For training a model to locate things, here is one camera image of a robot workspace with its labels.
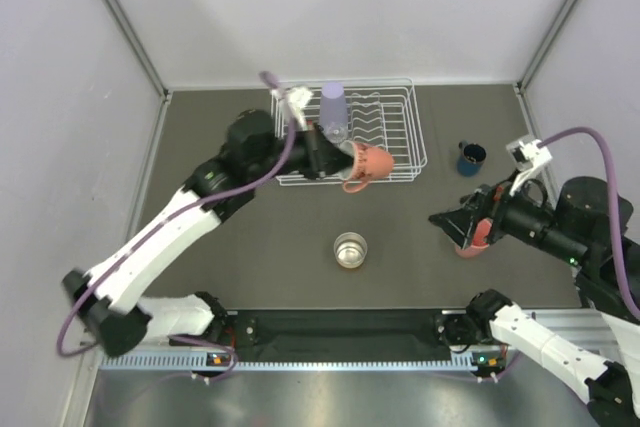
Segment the pink plastic cup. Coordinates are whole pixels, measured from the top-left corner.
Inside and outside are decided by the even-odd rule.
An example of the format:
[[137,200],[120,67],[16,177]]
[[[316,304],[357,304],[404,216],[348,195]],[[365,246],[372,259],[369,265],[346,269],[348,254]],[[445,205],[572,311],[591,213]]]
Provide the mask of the pink plastic cup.
[[492,221],[483,219],[476,227],[471,243],[466,248],[455,246],[456,254],[465,259],[473,258],[483,253],[490,244],[487,242],[487,236],[491,231]]

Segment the clear plastic cup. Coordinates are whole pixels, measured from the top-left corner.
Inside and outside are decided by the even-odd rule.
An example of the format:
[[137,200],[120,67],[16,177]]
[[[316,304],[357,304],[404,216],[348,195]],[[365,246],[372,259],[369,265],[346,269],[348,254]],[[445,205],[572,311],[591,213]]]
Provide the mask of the clear plastic cup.
[[349,138],[348,125],[343,122],[323,123],[321,127],[325,137],[335,145],[339,145]]

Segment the pink handled mug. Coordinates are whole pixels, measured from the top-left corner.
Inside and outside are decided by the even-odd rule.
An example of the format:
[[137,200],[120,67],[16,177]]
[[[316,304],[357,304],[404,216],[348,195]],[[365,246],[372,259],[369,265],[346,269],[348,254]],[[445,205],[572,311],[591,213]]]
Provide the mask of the pink handled mug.
[[346,140],[339,149],[352,158],[352,166],[338,173],[346,193],[362,191],[371,182],[388,177],[394,168],[393,156],[380,147]]

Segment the lavender plastic cup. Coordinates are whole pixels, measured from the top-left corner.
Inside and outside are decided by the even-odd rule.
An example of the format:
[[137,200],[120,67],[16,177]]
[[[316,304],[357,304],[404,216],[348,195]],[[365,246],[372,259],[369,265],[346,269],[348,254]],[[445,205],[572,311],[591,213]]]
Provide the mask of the lavender plastic cup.
[[348,107],[344,87],[341,83],[328,82],[322,86],[319,124],[326,133],[347,128]]

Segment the steel insulated tumbler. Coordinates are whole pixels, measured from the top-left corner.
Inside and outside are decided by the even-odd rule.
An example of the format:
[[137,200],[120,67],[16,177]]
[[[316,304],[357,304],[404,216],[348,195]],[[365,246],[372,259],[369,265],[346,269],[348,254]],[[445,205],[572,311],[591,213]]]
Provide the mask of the steel insulated tumbler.
[[333,250],[336,262],[340,267],[357,269],[364,263],[368,246],[360,234],[346,232],[335,239]]

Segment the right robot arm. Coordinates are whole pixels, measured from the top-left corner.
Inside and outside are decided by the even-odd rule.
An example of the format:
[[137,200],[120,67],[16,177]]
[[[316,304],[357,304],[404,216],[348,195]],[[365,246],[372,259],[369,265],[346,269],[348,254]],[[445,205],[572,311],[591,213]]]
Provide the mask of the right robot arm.
[[441,322],[444,342],[506,344],[562,381],[601,426],[639,423],[639,245],[625,235],[633,206],[608,182],[575,177],[556,204],[536,201],[509,178],[482,185],[457,208],[429,221],[457,247],[468,249],[482,221],[487,245],[514,238],[575,269],[575,286],[611,330],[621,359],[588,352],[543,326],[494,289],[477,294],[464,313]]

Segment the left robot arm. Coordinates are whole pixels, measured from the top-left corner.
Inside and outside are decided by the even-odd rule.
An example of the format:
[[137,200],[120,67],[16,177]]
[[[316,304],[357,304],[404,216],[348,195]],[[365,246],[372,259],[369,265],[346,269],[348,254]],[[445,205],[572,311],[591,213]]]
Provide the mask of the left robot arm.
[[242,112],[228,127],[219,153],[200,164],[169,203],[126,245],[86,272],[63,279],[72,313],[110,357],[143,341],[177,336],[220,341],[227,313],[206,292],[182,298],[149,298],[150,284],[198,239],[223,225],[275,175],[298,172],[318,179],[351,169],[352,147],[334,145],[315,124],[288,124],[277,137],[269,113]]

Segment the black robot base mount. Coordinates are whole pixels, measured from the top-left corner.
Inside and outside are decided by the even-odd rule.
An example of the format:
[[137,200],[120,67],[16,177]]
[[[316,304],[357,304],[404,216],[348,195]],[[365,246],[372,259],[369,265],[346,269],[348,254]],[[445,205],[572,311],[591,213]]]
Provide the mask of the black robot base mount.
[[500,379],[517,358],[460,310],[239,310],[226,337],[240,361],[420,361],[470,353],[477,381]]

